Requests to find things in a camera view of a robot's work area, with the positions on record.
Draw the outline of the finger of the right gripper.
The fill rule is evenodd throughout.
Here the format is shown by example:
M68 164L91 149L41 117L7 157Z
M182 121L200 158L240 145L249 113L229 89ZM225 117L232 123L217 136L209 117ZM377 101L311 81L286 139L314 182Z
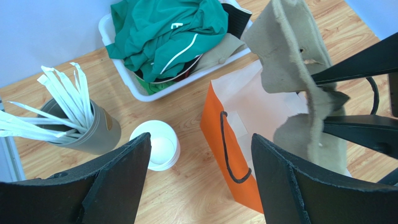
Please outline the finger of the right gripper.
M378 115L331 116L323 132L398 158L398 120Z
M317 85L372 77L398 71L398 34L395 33L367 49L313 74Z

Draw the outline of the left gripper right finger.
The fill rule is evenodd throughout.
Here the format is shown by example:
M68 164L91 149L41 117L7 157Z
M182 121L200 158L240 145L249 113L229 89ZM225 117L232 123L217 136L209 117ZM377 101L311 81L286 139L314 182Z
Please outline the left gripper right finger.
M398 188L341 175L291 154L259 134L251 152L269 224L395 224Z

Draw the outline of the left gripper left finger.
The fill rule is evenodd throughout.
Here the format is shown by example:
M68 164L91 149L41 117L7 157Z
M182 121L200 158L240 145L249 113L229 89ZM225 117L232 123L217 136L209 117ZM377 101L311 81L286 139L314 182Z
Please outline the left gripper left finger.
M0 184L3 224L132 224L151 153L150 134L46 179Z

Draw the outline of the grey pulp cup carrier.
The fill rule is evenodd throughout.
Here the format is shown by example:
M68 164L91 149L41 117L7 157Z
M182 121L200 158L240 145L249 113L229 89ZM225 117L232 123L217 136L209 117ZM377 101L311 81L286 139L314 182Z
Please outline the grey pulp cup carrier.
M324 133L324 120L345 114L348 95L336 83L316 84L313 74L332 66L315 19L303 0L272 0L244 35L259 57L267 93L300 92L308 113L289 117L273 141L282 149L338 174L347 173L347 142Z

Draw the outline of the orange paper bag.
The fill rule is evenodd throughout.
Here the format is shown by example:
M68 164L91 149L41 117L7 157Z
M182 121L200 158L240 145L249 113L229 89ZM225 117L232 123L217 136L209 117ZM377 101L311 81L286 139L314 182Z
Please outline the orange paper bag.
M259 61L210 82L200 128L234 200L263 213L254 171L251 139L273 140L291 116L308 113L304 93L267 93Z

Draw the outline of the grey straw holder cup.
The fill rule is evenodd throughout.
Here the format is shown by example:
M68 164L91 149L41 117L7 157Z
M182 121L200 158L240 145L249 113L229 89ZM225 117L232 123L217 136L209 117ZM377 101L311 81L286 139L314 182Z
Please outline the grey straw holder cup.
M82 137L73 138L72 141L65 144L53 141L47 141L47 143L96 155L106 154L115 149L121 138L121 126L119 122L93 100L90 101L93 123L88 128L88 132L84 133ZM40 110L59 118L67 118L66 114L54 99L47 101ZM38 126L55 131L69 131L72 129L66 125Z

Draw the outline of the stack of paper cups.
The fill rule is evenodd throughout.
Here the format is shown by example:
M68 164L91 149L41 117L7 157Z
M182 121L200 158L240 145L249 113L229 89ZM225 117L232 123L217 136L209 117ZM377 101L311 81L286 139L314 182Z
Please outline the stack of paper cups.
M130 139L142 133L150 133L149 170L165 171L177 163L181 147L176 132L169 124L160 120L143 122L132 132Z

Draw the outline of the white wrapped straws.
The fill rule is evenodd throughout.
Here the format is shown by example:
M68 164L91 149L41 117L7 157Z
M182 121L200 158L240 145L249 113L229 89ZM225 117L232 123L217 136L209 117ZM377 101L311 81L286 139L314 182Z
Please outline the white wrapped straws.
M12 102L35 113L36 117L19 117L1 111L1 137L22 137L67 145L89 134L95 122L94 103L89 96L86 74L78 63L71 64L75 68L74 81L55 68L41 67L43 74L37 81L52 98L40 109Z

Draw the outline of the white plastic basket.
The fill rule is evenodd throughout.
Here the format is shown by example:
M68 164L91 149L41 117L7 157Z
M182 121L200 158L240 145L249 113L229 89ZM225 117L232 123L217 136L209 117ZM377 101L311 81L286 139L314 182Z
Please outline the white plastic basket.
M219 2L231 3L234 6L240 7L240 5L234 0L219 0ZM251 26L251 24L252 23L249 20L244 32ZM105 47L114 42L115 29L111 12L100 20L99 31ZM186 63L183 70L180 71L175 77L159 78L156 79L154 82L144 81L142 73L140 71L133 72L127 69L121 59L112 59L110 57L109 58L113 61L120 77L122 78L124 84L129 88L133 96L142 102L151 102L161 97L164 97L203 76L206 76L207 74L237 60L238 58L241 58L242 56L248 54L248 52L249 50L245 45L244 49L230 56L230 58L228 58L224 64L216 65L207 70L193 73L193 70L196 68L200 58L203 56L203 54L201 54L192 61Z

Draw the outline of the black cloth in basket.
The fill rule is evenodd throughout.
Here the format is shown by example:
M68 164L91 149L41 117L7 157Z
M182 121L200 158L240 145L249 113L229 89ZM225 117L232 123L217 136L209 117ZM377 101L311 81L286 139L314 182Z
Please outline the black cloth in basket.
M247 9L234 6L231 3L221 3L221 5L224 11L228 13L227 32L240 39L252 16L252 12Z

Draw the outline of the beige cloth in basket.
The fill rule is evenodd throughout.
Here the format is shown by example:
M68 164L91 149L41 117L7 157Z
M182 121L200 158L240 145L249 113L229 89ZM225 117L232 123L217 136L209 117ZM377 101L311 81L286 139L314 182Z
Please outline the beige cloth in basket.
M193 70L193 73L224 64L230 56L244 48L245 43L243 41L227 33L217 46L203 54L196 68Z

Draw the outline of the green garment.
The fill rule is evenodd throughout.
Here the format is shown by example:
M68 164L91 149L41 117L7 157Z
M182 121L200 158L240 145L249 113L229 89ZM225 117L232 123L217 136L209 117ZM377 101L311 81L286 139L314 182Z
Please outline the green garment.
M228 14L217 0L123 0L111 6L112 59L140 71L146 82L175 77L184 65L218 45Z

